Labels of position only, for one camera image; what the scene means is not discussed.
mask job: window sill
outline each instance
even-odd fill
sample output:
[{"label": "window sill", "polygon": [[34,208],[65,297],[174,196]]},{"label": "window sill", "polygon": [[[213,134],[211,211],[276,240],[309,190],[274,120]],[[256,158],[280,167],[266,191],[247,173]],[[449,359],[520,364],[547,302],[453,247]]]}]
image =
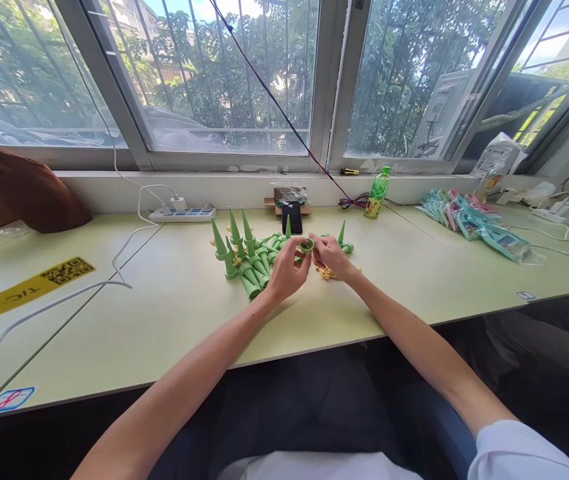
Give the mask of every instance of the window sill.
[{"label": "window sill", "polygon": [[[114,171],[56,171],[93,213],[132,213],[137,209],[137,187],[119,178]],[[224,173],[224,172],[122,172],[124,176],[142,185],[166,184],[189,205],[212,203],[217,207],[246,209],[263,208],[265,197],[273,195],[275,186],[299,185],[308,190],[309,201],[316,207],[338,204],[343,197],[340,190],[321,173]],[[335,176],[344,191],[356,197],[368,192],[375,175],[356,177]],[[539,183],[540,177],[518,175],[509,179],[508,186],[527,188]],[[415,203],[426,192],[455,188],[460,193],[473,191],[478,179],[470,175],[392,175],[388,197],[398,203]],[[167,191],[155,192],[168,201]],[[142,211],[157,208],[157,200],[142,195]]]}]

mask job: desk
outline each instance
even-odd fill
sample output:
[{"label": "desk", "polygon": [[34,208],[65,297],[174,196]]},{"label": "desk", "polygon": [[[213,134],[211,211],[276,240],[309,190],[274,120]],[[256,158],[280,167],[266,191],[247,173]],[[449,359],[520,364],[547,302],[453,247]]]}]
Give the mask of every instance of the desk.
[{"label": "desk", "polygon": [[[140,226],[141,221],[135,215],[100,215],[72,231],[48,235],[30,232],[23,237],[0,242],[0,292],[76,256],[84,258],[97,269],[39,299],[0,315],[0,329],[26,313],[79,288],[110,279],[114,273],[112,257],[128,235]],[[139,232],[120,256],[120,265],[130,259],[157,230],[154,227]],[[96,293],[97,289],[79,295],[13,330],[0,344],[0,389]]]},{"label": "desk", "polygon": [[[507,211],[529,221],[528,211]],[[257,237],[279,227],[272,212],[247,213]],[[353,263],[431,325],[521,307],[526,302],[518,291],[538,298],[569,293],[569,257],[549,253],[545,266],[519,265],[413,208],[385,210],[376,221],[361,210],[316,208],[304,219],[305,231],[337,234],[343,219],[345,240],[356,246]],[[228,223],[222,214],[218,225]],[[247,305],[239,281],[225,280],[211,237],[209,225],[165,225],[124,269],[134,290],[96,295],[7,388],[38,385],[28,408],[155,381]],[[569,250],[569,243],[560,244]],[[324,281],[312,269],[307,285],[274,313],[236,365],[382,335],[346,285]]]}]

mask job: window pane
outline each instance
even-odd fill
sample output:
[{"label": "window pane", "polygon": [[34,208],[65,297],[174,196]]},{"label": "window pane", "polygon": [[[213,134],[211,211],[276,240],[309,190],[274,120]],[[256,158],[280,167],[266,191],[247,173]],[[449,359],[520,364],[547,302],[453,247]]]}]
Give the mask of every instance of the window pane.
[{"label": "window pane", "polygon": [[569,106],[568,93],[569,1],[554,0],[462,158],[479,158],[501,131],[531,152],[543,128],[552,126]]},{"label": "window pane", "polygon": [[345,157],[440,159],[505,6],[373,0]]},{"label": "window pane", "polygon": [[112,148],[79,67],[117,145],[124,147],[79,52],[65,43],[60,31],[65,26],[51,6],[46,0],[0,0],[0,145]]},{"label": "window pane", "polygon": [[[209,0],[101,4],[155,136],[152,149],[306,154],[286,133],[283,116]],[[308,142],[318,0],[217,4],[247,57]]]}]

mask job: hand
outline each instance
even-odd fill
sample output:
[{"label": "hand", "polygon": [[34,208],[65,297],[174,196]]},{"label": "hand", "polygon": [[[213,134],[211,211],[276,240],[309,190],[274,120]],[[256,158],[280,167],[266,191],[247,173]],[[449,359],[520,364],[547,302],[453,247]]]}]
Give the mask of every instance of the hand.
[{"label": "hand", "polygon": [[315,244],[313,262],[316,267],[333,270],[336,277],[343,281],[348,281],[359,273],[359,270],[354,267],[342,251],[335,237],[317,237],[310,233],[309,238]]},{"label": "hand", "polygon": [[[306,282],[311,267],[311,255],[305,255],[296,249],[305,242],[304,237],[291,237],[275,258],[275,267],[264,293],[272,296],[277,302],[293,295]],[[302,263],[296,262],[296,257],[301,258]]]}]

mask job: brown leather bag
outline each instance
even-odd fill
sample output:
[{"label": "brown leather bag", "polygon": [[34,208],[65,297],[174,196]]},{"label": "brown leather bag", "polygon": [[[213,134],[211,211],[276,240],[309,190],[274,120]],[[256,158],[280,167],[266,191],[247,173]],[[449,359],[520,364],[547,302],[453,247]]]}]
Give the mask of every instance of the brown leather bag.
[{"label": "brown leather bag", "polygon": [[43,163],[0,150],[0,201],[40,233],[70,230],[91,220],[80,200]]}]

